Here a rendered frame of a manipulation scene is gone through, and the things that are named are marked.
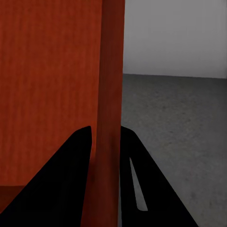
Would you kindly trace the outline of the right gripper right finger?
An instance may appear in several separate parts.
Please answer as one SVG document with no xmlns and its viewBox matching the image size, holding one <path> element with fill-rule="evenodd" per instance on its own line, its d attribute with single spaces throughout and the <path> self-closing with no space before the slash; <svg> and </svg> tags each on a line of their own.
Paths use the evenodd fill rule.
<svg viewBox="0 0 227 227">
<path fill-rule="evenodd" d="M 130 158 L 148 211 L 137 208 Z M 198 227 L 137 134 L 121 127 L 122 227 Z"/>
</svg>

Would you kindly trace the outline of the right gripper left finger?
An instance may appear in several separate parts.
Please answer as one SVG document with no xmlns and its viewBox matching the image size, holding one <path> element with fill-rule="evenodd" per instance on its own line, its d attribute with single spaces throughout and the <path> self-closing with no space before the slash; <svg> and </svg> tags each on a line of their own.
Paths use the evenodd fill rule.
<svg viewBox="0 0 227 227">
<path fill-rule="evenodd" d="M 80 227 L 92 128 L 75 131 L 0 215 L 0 227 Z"/>
</svg>

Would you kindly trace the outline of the storage box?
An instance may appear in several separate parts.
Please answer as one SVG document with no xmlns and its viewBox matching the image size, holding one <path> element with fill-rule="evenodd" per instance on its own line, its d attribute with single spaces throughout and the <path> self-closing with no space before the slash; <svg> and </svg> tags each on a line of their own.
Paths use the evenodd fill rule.
<svg viewBox="0 0 227 227">
<path fill-rule="evenodd" d="M 118 227 L 125 0 L 0 0 L 0 215 L 77 130 L 80 227 Z"/>
</svg>

